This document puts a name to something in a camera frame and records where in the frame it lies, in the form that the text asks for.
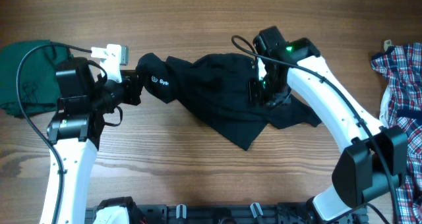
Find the black t-shirt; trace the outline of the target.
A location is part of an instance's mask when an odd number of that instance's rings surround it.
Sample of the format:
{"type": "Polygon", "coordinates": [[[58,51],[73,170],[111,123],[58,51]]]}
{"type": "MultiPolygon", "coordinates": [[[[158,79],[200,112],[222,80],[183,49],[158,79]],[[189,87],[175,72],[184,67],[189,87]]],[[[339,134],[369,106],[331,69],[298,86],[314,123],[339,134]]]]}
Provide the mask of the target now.
{"type": "Polygon", "coordinates": [[[267,124],[278,129],[321,120],[306,104],[289,96],[274,108],[249,102],[252,58],[236,53],[209,54],[194,63],[148,53],[136,72],[146,90],[164,103],[179,101],[199,120],[243,150],[248,150],[267,124]]]}

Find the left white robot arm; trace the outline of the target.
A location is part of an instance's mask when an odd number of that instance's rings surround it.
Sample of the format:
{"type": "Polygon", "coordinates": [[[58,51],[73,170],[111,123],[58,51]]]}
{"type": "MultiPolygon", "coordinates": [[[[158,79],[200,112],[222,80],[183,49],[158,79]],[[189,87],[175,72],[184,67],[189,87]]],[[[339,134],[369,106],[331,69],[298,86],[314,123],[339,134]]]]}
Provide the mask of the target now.
{"type": "Polygon", "coordinates": [[[95,63],[75,57],[59,64],[61,91],[56,112],[47,127],[53,145],[41,223],[83,223],[90,174],[97,158],[104,115],[120,111],[120,104],[140,103],[140,84],[133,70],[121,70],[122,59],[95,63]],[[95,80],[90,70],[102,73],[95,80]]]}

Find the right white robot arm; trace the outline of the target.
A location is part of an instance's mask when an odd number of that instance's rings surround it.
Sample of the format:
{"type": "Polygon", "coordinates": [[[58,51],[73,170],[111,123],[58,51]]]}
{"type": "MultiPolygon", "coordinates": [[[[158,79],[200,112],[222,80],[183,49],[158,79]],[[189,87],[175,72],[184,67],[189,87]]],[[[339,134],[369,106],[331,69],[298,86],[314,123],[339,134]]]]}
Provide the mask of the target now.
{"type": "Polygon", "coordinates": [[[405,132],[387,127],[360,106],[307,38],[287,42],[272,26],[261,30],[253,45],[257,76],[249,82],[250,102],[275,107],[297,92],[326,125],[340,152],[331,186],[307,201],[307,222],[334,222],[386,193],[398,212],[396,189],[406,176],[405,132]]]}

